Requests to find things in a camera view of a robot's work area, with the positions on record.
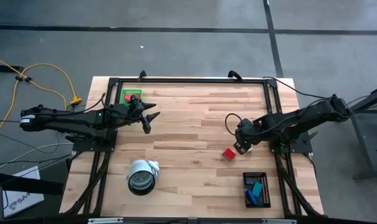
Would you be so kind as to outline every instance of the blue object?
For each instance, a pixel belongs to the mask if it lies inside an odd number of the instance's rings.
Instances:
[[[246,192],[246,194],[249,196],[249,198],[251,199],[252,203],[254,205],[257,205],[258,204],[258,201],[255,199],[255,197],[253,196],[252,192],[250,190],[248,190]]]
[[[259,195],[261,194],[261,191],[262,191],[262,184],[259,182],[255,182],[252,188],[252,194],[255,197],[259,197]]]

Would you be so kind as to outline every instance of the red block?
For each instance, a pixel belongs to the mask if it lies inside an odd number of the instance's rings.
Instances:
[[[125,101],[130,102],[131,101],[131,95],[125,95]]]
[[[232,161],[235,157],[236,157],[236,154],[230,149],[230,148],[227,148],[224,152],[223,152],[223,156],[228,159],[229,161]]]

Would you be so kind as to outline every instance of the concrete floor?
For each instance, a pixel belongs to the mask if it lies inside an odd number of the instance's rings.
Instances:
[[[276,29],[377,30],[377,0],[269,0]],[[125,1],[0,1],[0,23],[125,26],[222,27],[267,29],[262,0],[125,0]],[[315,95],[336,93],[350,101],[377,88],[377,36],[277,35],[284,77],[297,89]],[[71,77],[86,101],[94,75],[276,76],[268,34],[145,32],[51,32],[0,30],[0,58],[13,65],[52,63]],[[71,90],[54,69],[35,68],[37,83],[67,99]],[[0,73],[0,119],[11,102],[14,75]],[[313,99],[298,95],[301,106]],[[63,108],[62,100],[21,83],[9,119],[38,104]],[[326,123],[313,138],[314,161],[325,214],[377,222],[377,180],[356,184],[353,174],[367,170],[351,122]],[[54,131],[25,133],[7,123],[1,133],[33,146],[57,142]],[[60,134],[60,142],[66,142]],[[31,148],[0,136],[0,162]],[[33,152],[26,160],[68,154],[60,146],[51,155]],[[32,164],[10,164],[13,174]]]

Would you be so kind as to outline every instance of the wooden tabletop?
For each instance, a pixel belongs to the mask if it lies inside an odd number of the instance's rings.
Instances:
[[[86,107],[96,103],[106,91],[108,78],[93,77]],[[294,86],[290,78],[281,81]],[[276,163],[268,144],[261,142],[253,147],[252,154],[238,154],[233,162],[226,161],[221,155],[235,142],[234,136],[224,127],[228,113],[251,120],[266,114],[262,85],[124,83],[123,88],[141,89],[144,102],[157,103],[145,113],[160,111],[161,114],[151,123],[150,134],[144,134],[141,124],[118,129],[116,148],[108,169],[102,216],[283,217]],[[296,110],[296,93],[280,83],[278,88],[283,113]],[[228,126],[235,130],[237,123],[235,117],[230,117]],[[87,186],[92,159],[92,152],[84,152],[72,162],[61,212],[68,210]],[[158,161],[161,169],[155,189],[145,196],[133,195],[124,179],[131,163],[137,159]],[[298,188],[322,213],[312,164],[301,154],[293,154],[292,161]],[[271,208],[245,208],[243,172],[267,173]],[[92,205],[97,189],[94,192]],[[291,191],[288,190],[287,194],[293,211]]]

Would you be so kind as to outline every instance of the metal stand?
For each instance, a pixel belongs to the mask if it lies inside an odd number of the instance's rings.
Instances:
[[[11,67],[14,68],[14,69],[16,69],[19,72],[24,71],[24,67],[22,67],[22,66],[11,66]],[[4,73],[16,73],[15,71],[11,70],[9,67],[7,67],[5,65],[0,65],[0,72],[4,72]]]
[[[62,195],[64,184],[46,180],[16,177],[0,173],[0,187],[3,190],[30,192],[38,194]]]
[[[350,108],[353,111],[350,118],[358,142],[370,167],[369,172],[354,175],[355,181],[377,178],[377,110],[367,110],[375,104],[377,104],[377,90]]]

